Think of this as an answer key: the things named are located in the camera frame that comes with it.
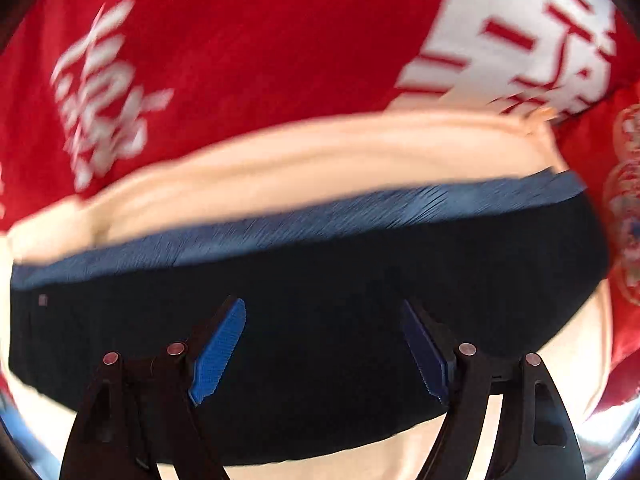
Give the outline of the black pants with blue trim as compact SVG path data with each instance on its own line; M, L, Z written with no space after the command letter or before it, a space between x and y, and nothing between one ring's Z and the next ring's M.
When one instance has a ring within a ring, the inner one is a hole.
M404 302L494 356L521 356L607 270L572 172L398 188L18 264L9 367L78 408L106 352L157 354L239 297L245 328L198 412L227 466L300 460L442 410L402 336Z

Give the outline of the cream seat cushion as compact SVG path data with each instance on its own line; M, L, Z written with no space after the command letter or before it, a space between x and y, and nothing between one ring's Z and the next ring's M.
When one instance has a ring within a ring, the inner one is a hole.
M461 110L314 119L214 144L135 171L91 200L66 198L1 234L2 365L9 364L9 259L50 263L81 249L197 221L232 220L410 184L526 177L568 169L541 108L526 118ZM608 282L541 347L572 422L600 401L611 367ZM75 412L8 373L26 426L62 460ZM409 479L444 415L382 442L280 464L231 467L233 479Z

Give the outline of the red embroidered pillow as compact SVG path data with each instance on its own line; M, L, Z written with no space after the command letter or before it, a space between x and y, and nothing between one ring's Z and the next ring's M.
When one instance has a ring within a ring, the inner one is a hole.
M612 250L611 283L639 303L639 83L554 127L556 144L588 188Z

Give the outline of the red wedding sofa cover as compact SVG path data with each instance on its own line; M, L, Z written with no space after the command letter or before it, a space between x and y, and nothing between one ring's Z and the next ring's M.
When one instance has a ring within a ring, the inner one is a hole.
M1 234L314 119L550 108L553 133L638 57L614 0L35 0L1 55Z

